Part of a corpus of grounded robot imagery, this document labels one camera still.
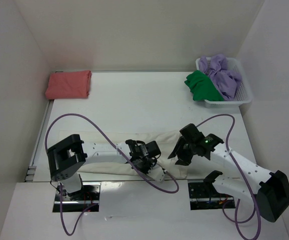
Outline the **cream white t shirt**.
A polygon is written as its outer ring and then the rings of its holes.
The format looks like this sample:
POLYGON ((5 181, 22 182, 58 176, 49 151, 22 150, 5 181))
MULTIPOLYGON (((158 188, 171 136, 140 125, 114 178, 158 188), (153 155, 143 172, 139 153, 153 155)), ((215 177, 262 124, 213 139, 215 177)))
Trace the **cream white t shirt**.
MULTIPOLYGON (((106 135, 115 144, 124 142, 128 139, 139 140, 145 143, 156 141, 160 150, 161 156, 158 163, 165 168, 173 177, 177 179, 185 179, 188 175, 188 168, 182 165, 176 165, 176 158, 168 159, 168 156, 173 151, 180 133, 177 131, 169 132, 153 132, 153 133, 115 133, 107 132, 106 135)), ((86 163, 80 169, 80 173, 92 174, 109 174, 118 176, 136 176, 135 170, 131 169, 129 164, 125 163, 86 163)))

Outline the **red t shirt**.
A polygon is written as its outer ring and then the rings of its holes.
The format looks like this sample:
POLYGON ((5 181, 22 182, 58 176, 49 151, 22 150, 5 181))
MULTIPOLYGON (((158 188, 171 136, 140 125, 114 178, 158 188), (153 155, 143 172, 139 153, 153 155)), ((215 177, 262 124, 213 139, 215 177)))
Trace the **red t shirt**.
POLYGON ((48 100, 87 99, 90 94, 91 77, 90 70, 52 73, 45 97, 48 100))

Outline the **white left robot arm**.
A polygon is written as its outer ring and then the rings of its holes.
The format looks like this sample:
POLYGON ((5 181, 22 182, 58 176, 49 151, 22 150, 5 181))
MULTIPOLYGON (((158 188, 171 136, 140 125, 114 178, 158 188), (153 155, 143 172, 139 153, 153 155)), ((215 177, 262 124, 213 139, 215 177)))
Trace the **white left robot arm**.
POLYGON ((62 189, 71 200, 79 200, 86 190, 78 174, 83 165, 99 163, 132 163, 135 168, 149 178, 161 182, 165 172, 158 165, 161 151, 156 141, 145 143, 128 139, 116 143, 84 142, 80 135, 72 134, 46 151, 50 178, 62 184, 62 189))

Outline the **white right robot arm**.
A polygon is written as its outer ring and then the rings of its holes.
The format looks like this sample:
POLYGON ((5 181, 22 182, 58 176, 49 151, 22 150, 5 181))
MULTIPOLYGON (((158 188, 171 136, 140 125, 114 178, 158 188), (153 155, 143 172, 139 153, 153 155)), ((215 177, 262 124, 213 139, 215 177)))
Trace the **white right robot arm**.
POLYGON ((203 190, 210 197, 227 194, 256 204, 260 216, 274 223, 289 206, 289 180, 285 173, 265 169, 229 147, 220 137, 204 135, 190 123, 180 131, 170 158, 189 166, 194 156, 205 158, 221 167, 205 177, 203 190))

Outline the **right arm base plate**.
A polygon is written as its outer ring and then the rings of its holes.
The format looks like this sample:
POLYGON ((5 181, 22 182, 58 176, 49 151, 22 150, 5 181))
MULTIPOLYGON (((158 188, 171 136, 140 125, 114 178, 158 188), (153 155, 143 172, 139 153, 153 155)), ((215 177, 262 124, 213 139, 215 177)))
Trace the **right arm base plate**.
POLYGON ((236 204, 231 195, 218 193, 215 188, 202 180, 188 181, 190 210, 235 209, 236 204))

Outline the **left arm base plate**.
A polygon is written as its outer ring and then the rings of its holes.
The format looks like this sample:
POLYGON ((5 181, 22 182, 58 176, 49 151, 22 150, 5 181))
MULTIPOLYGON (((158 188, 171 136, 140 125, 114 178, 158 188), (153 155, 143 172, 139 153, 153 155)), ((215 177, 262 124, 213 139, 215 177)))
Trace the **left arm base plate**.
POLYGON ((84 193, 79 196, 70 197, 65 188, 60 194, 60 184, 57 186, 53 202, 53 213, 60 213, 60 201, 62 200, 62 211, 64 213, 81 213, 89 208, 88 212, 98 212, 100 203, 100 182, 83 182, 84 193))

